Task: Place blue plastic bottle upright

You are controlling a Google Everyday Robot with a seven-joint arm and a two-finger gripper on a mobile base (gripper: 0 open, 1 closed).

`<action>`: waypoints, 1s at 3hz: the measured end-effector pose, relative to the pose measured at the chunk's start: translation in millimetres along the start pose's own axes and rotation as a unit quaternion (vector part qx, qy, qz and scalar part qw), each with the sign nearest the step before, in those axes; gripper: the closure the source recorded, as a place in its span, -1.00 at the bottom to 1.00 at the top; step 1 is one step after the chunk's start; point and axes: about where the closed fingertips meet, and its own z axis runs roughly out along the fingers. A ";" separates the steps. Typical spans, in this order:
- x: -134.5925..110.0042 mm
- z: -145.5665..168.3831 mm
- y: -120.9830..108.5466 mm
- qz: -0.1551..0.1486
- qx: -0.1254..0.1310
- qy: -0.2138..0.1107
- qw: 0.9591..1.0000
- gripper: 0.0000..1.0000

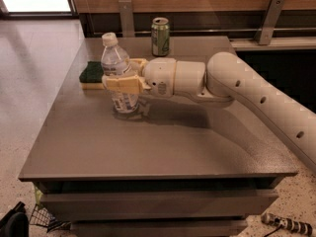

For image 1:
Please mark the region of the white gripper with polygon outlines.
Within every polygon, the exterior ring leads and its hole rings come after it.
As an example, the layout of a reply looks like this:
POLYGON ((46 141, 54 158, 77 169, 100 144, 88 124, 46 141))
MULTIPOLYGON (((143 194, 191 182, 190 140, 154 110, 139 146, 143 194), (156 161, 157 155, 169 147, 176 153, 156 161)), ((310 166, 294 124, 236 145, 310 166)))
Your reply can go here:
POLYGON ((148 90, 155 97, 170 98, 174 95, 174 77, 177 61, 174 58, 155 58, 148 62, 145 58, 131 58, 133 76, 106 76, 102 82, 106 89, 128 93, 142 94, 148 90))

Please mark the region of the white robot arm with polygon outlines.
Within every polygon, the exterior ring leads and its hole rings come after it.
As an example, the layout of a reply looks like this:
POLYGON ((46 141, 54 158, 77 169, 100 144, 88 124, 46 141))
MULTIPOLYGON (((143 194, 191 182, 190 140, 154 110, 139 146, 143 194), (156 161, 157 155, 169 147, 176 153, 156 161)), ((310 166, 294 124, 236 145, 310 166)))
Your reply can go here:
POLYGON ((105 88, 120 93, 196 103, 236 100, 255 114, 312 172, 316 172, 316 115, 267 82, 245 61, 218 52, 207 63, 174 58, 138 58, 122 75, 102 77, 105 88))

